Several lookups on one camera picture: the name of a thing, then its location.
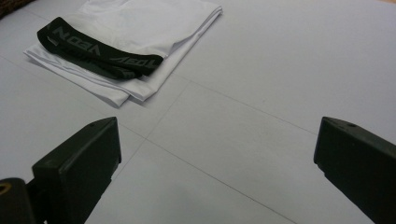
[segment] black waistband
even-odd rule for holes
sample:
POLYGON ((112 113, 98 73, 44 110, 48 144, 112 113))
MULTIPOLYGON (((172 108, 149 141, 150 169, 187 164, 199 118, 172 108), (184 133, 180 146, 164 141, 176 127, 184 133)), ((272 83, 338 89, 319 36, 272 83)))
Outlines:
POLYGON ((39 30, 37 37, 50 53, 113 79, 149 76, 163 62, 159 55, 132 54, 110 47, 77 31, 59 17, 39 30))

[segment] screw hole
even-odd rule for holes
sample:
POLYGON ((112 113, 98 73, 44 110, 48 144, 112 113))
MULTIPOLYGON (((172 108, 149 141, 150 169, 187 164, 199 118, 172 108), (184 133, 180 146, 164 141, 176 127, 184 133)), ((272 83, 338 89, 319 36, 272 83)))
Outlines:
POLYGON ((3 183, 0 184, 0 195, 7 193, 11 189, 11 184, 3 183))

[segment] fabric fold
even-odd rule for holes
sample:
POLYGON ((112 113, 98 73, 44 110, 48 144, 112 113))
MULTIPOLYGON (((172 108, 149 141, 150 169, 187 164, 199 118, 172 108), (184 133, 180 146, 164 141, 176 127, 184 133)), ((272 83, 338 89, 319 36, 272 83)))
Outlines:
POLYGON ((101 77, 49 53, 40 43, 24 53, 106 102, 121 106, 129 96, 145 101, 157 92, 220 13, 220 6, 199 0, 93 0, 63 17, 74 29, 115 49, 161 55, 163 63, 149 77, 101 77))

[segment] white surface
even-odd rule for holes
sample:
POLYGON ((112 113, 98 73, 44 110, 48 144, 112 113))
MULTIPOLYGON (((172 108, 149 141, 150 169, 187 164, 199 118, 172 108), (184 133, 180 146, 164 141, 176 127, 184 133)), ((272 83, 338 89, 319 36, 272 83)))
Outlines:
POLYGON ((396 143, 396 5, 211 0, 224 15, 145 103, 113 108, 22 51, 83 0, 0 20, 0 178, 119 119, 123 163, 87 223, 373 223, 313 163, 321 117, 396 143))

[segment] white tabletop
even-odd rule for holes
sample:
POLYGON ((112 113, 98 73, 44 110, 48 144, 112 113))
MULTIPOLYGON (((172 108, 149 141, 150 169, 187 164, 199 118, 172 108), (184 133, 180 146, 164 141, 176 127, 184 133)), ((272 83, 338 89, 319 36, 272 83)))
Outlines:
POLYGON ((146 102, 115 108, 30 61, 84 0, 0 20, 0 179, 117 117, 123 162, 87 223, 373 223, 313 163, 322 117, 396 143, 396 4, 211 0, 224 14, 146 102))

